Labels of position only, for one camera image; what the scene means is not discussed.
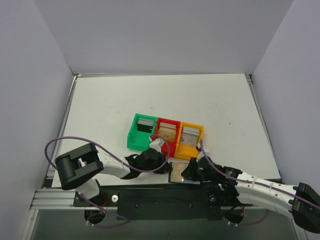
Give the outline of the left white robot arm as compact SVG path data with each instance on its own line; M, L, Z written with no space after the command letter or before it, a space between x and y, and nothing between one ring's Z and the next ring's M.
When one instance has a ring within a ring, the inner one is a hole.
M173 170L161 147L156 145L140 154L125 156L120 161L102 162L97 148L88 143L58 156L55 165L61 188L76 190L92 206L109 203L108 195L102 192L99 181L94 179L97 174L131 180L145 171L162 175Z

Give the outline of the black card holder wallet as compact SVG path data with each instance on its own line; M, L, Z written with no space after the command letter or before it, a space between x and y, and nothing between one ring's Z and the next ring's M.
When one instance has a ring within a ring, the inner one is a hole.
M200 185L199 181L192 181L184 178L182 172L187 168L188 164L184 162L170 162L172 171L169 172L168 182L172 184L188 184L188 185Z

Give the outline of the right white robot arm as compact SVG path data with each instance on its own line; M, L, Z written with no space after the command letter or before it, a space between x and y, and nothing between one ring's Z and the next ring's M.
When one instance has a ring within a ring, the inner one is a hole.
M320 232L320 195L308 184L286 185L264 180L240 169L221 166L208 156L191 158L181 176L194 182L221 185L224 201L262 207L280 213L300 228Z

